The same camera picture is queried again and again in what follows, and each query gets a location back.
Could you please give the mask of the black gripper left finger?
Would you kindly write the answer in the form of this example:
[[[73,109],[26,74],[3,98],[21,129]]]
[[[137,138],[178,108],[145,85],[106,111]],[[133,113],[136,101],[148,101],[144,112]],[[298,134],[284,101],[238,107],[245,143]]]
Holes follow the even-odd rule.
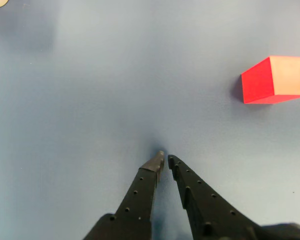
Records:
[[[165,154],[156,155],[143,164],[115,213],[102,216],[86,240],[151,240],[152,208]]]

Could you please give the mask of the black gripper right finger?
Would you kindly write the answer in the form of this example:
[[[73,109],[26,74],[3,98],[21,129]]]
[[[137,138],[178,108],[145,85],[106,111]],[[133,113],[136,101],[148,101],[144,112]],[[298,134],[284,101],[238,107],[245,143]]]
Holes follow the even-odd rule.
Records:
[[[168,166],[195,240],[265,239],[260,226],[237,211],[185,162],[169,155]]]

